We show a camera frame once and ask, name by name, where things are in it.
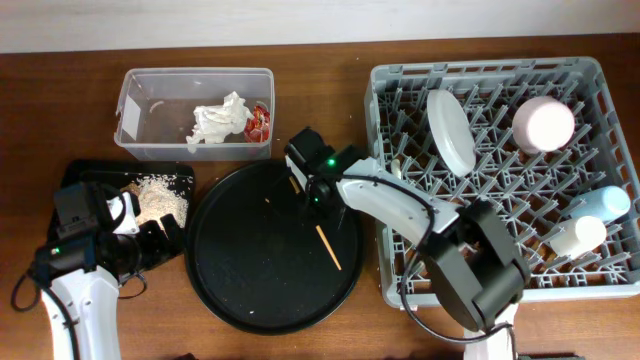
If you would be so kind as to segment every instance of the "wooden stick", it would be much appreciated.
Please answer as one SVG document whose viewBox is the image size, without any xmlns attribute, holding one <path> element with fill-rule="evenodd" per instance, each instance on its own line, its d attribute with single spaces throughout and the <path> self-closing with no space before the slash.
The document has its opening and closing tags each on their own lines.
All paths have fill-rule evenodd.
<svg viewBox="0 0 640 360">
<path fill-rule="evenodd" d="M 293 186 L 293 190 L 296 192 L 296 195 L 300 194 L 300 188 L 298 187 L 298 183 L 293 176 L 289 176 L 289 182 L 291 182 L 291 186 Z"/>
<path fill-rule="evenodd" d="M 322 231 L 322 228 L 320 227 L 320 225 L 316 225 L 316 230 L 318 231 L 318 235 L 320 235 L 320 237 L 322 238 L 322 242 L 324 243 L 324 246 L 327 248 L 327 251 L 329 251 L 329 255 L 331 255 L 333 262 L 336 263 L 338 270 L 342 271 L 342 267 L 340 267 L 340 263 L 336 258 L 336 254 L 333 253 L 333 249 L 331 249 L 331 245 L 329 245 L 329 241 L 327 240 L 327 237 L 324 236 L 324 232 Z"/>
</svg>

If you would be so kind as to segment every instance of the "white container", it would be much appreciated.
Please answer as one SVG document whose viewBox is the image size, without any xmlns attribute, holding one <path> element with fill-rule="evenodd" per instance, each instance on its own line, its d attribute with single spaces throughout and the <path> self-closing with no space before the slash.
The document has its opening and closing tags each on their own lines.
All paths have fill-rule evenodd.
<svg viewBox="0 0 640 360">
<path fill-rule="evenodd" d="M 246 143 L 241 133 L 228 135 L 221 144 L 187 145 L 195 107 L 221 105 L 233 91 L 246 99 L 251 111 L 257 102 L 269 107 L 267 141 Z M 269 159 L 275 126 L 273 73 L 260 68 L 133 69 L 124 78 L 116 115 L 120 122 L 114 140 L 138 160 Z"/>
<path fill-rule="evenodd" d="M 598 247 L 607 238 L 607 228 L 602 220 L 594 216 L 563 221 L 558 226 L 562 231 L 549 240 L 549 246 L 558 256 L 576 259 Z"/>
<path fill-rule="evenodd" d="M 527 100 L 513 117 L 513 139 L 530 155 L 564 146 L 574 128 L 571 110 L 550 96 Z"/>
</svg>

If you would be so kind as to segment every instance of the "round black tray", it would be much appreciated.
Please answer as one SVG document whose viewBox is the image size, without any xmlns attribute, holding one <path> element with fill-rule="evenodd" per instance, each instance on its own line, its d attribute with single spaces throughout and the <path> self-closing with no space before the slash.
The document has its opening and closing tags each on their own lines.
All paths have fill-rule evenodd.
<svg viewBox="0 0 640 360">
<path fill-rule="evenodd" d="M 303 215 L 304 194 L 295 194 L 289 176 L 281 161 L 237 170 L 205 196 L 189 227 L 191 284 L 211 312 L 247 332 L 286 334 L 318 323 L 347 298 L 362 269 L 357 214 Z"/>
</svg>

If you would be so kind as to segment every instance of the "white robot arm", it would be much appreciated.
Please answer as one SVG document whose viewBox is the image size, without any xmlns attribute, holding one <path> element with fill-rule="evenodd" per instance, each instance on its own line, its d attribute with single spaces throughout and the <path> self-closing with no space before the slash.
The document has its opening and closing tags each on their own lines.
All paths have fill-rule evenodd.
<svg viewBox="0 0 640 360">
<path fill-rule="evenodd" d="M 431 197 L 388 173 L 375 159 L 362 159 L 354 147 L 336 153 L 309 128 L 289 141 L 285 153 L 306 196 L 314 199 L 310 203 L 327 209 L 346 206 L 391 226 L 414 244 L 444 309 L 466 329 L 490 333 L 477 339 L 497 333 L 496 318 L 519 301 L 530 272 L 490 203 L 477 201 L 463 208 Z M 432 216 L 427 216 L 427 205 Z M 433 232 L 423 241 L 431 221 Z M 460 250 L 476 243 L 480 249 L 465 259 Z M 410 309 L 407 312 L 427 329 Z M 459 344 L 473 342 L 428 331 Z M 504 354 L 511 357 L 501 348 L 493 358 Z"/>
<path fill-rule="evenodd" d="M 182 251 L 173 215 L 140 227 L 137 198 L 99 183 L 78 183 L 54 195 L 59 226 L 40 247 L 25 277 L 43 292 L 55 360 L 120 360 L 116 326 L 119 288 Z M 12 295 L 22 283 L 20 280 Z"/>
</svg>

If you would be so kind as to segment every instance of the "clear plastic container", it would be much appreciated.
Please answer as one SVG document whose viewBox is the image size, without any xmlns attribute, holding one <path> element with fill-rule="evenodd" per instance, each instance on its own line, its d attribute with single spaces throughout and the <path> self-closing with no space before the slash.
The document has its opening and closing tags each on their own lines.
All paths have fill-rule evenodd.
<svg viewBox="0 0 640 360">
<path fill-rule="evenodd" d="M 269 107 L 271 131 L 261 143 L 247 143 L 244 134 L 230 134 L 220 144 L 187 144 L 195 125 L 196 106 L 222 105 L 237 92 L 253 111 L 256 103 Z M 275 125 L 273 73 L 259 68 L 133 69 L 124 78 L 116 115 L 116 144 L 138 160 L 224 161 L 271 157 Z"/>
</svg>

